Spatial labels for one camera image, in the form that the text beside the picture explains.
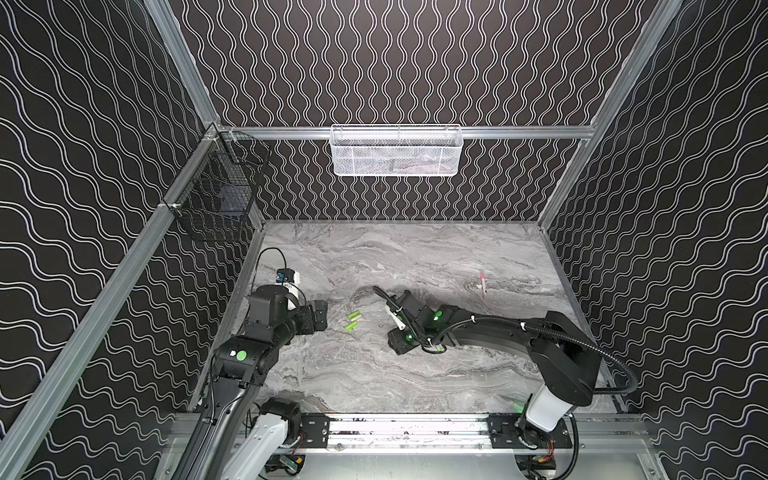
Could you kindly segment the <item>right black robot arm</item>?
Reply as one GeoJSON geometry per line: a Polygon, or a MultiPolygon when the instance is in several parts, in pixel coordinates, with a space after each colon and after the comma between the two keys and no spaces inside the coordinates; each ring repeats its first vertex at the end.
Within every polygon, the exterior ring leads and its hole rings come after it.
{"type": "Polygon", "coordinates": [[[542,318],[513,319],[475,313],[456,305],[436,309],[406,290],[389,295],[376,287],[397,327],[387,334],[398,355],[416,348],[442,355],[451,348],[481,347],[528,358],[543,379],[511,427],[512,438],[528,449],[552,443],[551,433],[577,407],[592,403],[602,357],[570,319],[556,311],[542,318]]]}

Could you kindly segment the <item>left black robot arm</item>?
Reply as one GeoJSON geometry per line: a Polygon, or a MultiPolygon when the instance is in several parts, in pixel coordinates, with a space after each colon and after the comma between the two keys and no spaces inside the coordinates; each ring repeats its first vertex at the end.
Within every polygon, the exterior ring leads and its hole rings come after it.
{"type": "Polygon", "coordinates": [[[241,423],[277,364],[280,349],[328,325],[327,301],[308,301],[281,285],[259,286],[247,300],[239,333],[213,354],[203,411],[173,473],[175,479],[222,477],[241,423]]]}

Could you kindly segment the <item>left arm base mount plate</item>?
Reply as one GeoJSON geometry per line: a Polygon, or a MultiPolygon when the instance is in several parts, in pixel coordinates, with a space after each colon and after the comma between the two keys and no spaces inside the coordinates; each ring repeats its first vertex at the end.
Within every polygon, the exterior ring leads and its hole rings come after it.
{"type": "Polygon", "coordinates": [[[288,420],[284,446],[299,449],[322,449],[328,445],[331,419],[322,413],[302,413],[288,420]]]}

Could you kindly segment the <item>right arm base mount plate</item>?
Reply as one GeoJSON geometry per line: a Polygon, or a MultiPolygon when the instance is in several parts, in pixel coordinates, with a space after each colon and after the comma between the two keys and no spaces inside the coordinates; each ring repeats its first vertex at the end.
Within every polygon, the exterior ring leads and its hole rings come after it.
{"type": "Polygon", "coordinates": [[[564,418],[551,432],[533,426],[522,413],[490,414],[486,423],[493,449],[569,449],[573,446],[564,418]]]}

